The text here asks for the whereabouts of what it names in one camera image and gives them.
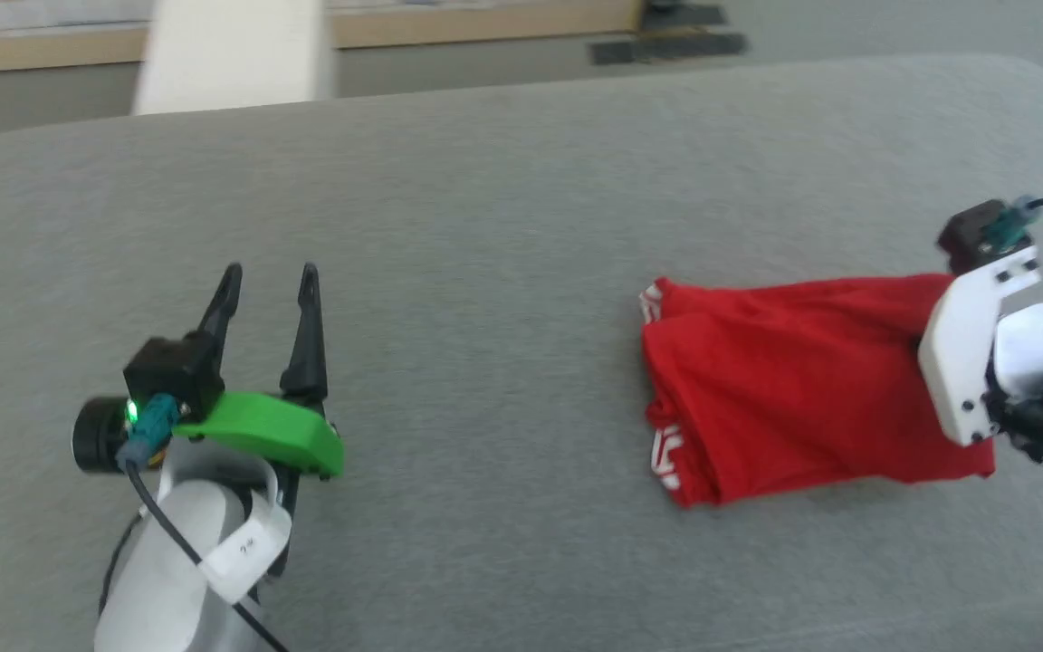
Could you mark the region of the grey fabric sofa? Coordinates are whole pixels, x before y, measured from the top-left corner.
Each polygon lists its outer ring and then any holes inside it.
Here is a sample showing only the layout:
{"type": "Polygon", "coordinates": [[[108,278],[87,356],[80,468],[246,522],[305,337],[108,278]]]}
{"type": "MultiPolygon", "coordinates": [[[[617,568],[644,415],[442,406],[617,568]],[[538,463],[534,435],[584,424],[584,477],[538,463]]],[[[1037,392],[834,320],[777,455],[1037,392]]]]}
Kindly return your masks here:
{"type": "Polygon", "coordinates": [[[263,591],[306,652],[1043,652],[1043,467],[674,507],[637,296],[941,271],[1043,194],[1043,69],[783,63],[0,132],[0,652],[86,652],[129,480],[86,399],[244,265],[229,387],[321,275],[344,475],[263,591]]]}

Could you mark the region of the wooden edge strip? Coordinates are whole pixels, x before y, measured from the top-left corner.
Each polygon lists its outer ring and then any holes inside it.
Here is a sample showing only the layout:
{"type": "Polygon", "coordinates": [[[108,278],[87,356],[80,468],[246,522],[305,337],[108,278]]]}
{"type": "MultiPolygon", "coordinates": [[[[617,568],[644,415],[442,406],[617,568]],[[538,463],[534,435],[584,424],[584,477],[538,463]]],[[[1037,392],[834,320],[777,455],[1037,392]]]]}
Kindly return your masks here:
{"type": "Polygon", "coordinates": [[[153,34],[205,49],[307,40],[332,48],[628,33],[645,0],[0,0],[0,72],[139,62],[153,34]]]}

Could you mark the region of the red and white garment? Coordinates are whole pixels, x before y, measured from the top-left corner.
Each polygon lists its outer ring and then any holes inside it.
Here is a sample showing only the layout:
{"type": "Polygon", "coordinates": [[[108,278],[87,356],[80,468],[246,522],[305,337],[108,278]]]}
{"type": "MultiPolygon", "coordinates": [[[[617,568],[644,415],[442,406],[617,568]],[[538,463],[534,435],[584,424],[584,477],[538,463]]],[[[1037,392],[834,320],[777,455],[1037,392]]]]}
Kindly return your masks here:
{"type": "Polygon", "coordinates": [[[868,478],[989,478],[993,444],[945,437],[916,360],[951,284],[657,277],[640,293],[651,470],[684,509],[868,478]]]}

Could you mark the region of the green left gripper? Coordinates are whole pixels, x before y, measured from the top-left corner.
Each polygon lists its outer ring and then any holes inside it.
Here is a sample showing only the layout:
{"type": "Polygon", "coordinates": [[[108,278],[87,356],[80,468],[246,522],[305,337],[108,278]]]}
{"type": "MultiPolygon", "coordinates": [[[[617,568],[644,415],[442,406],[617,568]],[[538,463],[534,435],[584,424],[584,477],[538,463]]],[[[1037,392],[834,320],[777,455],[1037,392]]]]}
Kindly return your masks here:
{"type": "MultiPolygon", "coordinates": [[[[197,329],[187,334],[191,363],[221,362],[241,283],[243,266],[227,265],[197,329]]],[[[174,426],[174,437],[202,437],[304,474],[343,474],[345,449],[334,426],[319,412],[304,407],[322,406],[328,397],[320,277],[315,264],[304,264],[297,304],[301,317],[289,363],[278,379],[282,396],[289,401],[254,392],[225,392],[203,420],[174,426]]]]}

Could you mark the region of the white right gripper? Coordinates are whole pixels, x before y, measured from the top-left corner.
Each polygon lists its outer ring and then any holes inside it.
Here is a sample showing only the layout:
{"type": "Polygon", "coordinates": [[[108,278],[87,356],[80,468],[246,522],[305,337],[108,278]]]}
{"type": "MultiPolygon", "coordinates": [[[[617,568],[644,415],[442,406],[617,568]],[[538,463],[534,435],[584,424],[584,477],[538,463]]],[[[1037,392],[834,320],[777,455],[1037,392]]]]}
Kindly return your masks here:
{"type": "Polygon", "coordinates": [[[990,436],[985,396],[1002,304],[1040,280],[1038,248],[1019,249],[953,277],[933,306],[918,362],[948,440],[971,446],[990,436]]]}

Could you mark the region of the white flat board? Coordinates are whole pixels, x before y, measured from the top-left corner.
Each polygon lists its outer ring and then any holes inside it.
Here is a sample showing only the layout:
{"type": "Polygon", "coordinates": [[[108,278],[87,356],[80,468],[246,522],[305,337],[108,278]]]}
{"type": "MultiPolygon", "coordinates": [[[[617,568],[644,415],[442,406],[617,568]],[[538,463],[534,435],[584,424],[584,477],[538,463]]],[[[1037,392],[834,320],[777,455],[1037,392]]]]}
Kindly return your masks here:
{"type": "Polygon", "coordinates": [[[324,0],[156,0],[134,115],[335,98],[324,0]]]}

